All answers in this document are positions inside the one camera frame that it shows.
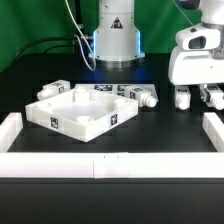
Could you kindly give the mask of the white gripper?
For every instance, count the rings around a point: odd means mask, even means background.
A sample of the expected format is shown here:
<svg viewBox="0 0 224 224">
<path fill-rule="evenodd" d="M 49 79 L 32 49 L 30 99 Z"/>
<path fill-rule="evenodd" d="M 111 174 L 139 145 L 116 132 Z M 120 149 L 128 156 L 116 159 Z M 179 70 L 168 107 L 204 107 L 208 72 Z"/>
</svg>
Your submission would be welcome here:
<svg viewBox="0 0 224 224">
<path fill-rule="evenodd" d="M 168 69 L 172 84 L 199 85 L 203 102 L 209 99 L 207 85 L 224 83 L 224 26 L 197 24 L 176 34 Z"/>
</svg>

